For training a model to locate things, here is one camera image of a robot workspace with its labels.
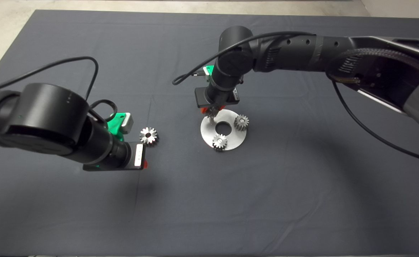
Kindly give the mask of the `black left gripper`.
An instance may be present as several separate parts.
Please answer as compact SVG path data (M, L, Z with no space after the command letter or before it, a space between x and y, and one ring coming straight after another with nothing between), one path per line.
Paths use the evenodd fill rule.
M127 152L123 163L118 167L108 167L107 156L101 163L95 165L83 165L84 171L139 171L148 168L146 161L146 147L141 142L123 142Z

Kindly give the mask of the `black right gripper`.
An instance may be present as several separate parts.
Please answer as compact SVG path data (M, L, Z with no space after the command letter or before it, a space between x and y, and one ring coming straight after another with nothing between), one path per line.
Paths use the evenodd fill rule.
M234 88L233 91L228 94L226 100L220 102L211 100L206 91L206 87L195 88L196 104L197 107L200 108L202 114L210 114L210 107L219 107L219 110L222 110L228 105L236 105L239 103L237 88Z

